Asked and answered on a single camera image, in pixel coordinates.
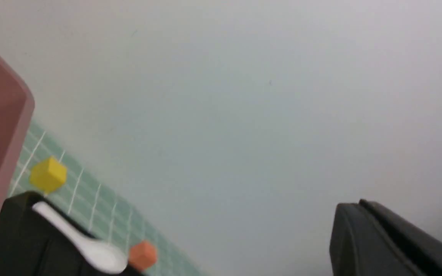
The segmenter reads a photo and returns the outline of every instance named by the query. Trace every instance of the white wall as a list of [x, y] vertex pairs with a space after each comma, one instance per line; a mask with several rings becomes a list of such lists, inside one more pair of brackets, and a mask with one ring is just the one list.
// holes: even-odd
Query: white wall
[[442, 2], [0, 0], [0, 54], [213, 275], [329, 275], [360, 197], [442, 240]]

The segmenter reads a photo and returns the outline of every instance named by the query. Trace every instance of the grid line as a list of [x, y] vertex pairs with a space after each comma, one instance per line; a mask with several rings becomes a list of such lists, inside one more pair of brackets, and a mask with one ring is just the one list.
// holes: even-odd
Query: grid line
[[81, 169], [81, 173], [79, 173], [78, 179], [76, 180], [76, 187], [74, 187], [73, 197], [71, 198], [71, 204], [69, 204], [68, 214], [71, 213], [71, 208], [73, 207], [74, 198], [76, 197], [76, 191], [78, 190], [79, 180], [81, 179], [81, 175], [83, 175], [84, 169]]
[[13, 189], [11, 190], [10, 196], [12, 196], [15, 192], [15, 188], [18, 185], [18, 182], [20, 181], [21, 177], [23, 176], [23, 173], [26, 169], [26, 166], [28, 166], [28, 163], [30, 163], [30, 160], [32, 160], [33, 154], [35, 154], [35, 151], [37, 150], [38, 146], [40, 145], [40, 143], [42, 142], [42, 139], [44, 139], [45, 136], [45, 131], [42, 134], [42, 137], [40, 137], [40, 139], [37, 142], [37, 145], [35, 145], [35, 148], [32, 150], [32, 153], [30, 154], [30, 157], [28, 158], [28, 160], [26, 161], [26, 163], [23, 165], [23, 168], [21, 169], [20, 175], [18, 176], [18, 178], [15, 181], [15, 184], [13, 186]]

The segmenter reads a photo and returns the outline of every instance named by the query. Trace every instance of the green cutting mat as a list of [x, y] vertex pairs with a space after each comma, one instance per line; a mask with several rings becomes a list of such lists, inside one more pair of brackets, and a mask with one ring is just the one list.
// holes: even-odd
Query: green cutting mat
[[146, 239], [158, 250], [158, 262], [146, 271], [150, 276], [205, 276], [192, 261], [158, 232], [137, 209], [106, 184], [97, 180], [79, 161], [59, 146], [37, 123], [31, 122], [25, 137], [8, 197], [39, 189], [28, 182], [30, 169], [50, 156], [68, 168], [66, 183], [47, 196], [51, 202], [100, 239], [125, 253]]

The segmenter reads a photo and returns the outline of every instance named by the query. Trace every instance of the white spoon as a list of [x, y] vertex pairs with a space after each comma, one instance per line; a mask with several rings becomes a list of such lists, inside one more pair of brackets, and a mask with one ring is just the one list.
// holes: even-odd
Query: white spoon
[[95, 269], [108, 274], [119, 274], [127, 267], [127, 256], [119, 248], [84, 236], [47, 203], [37, 202], [32, 209], [64, 234]]

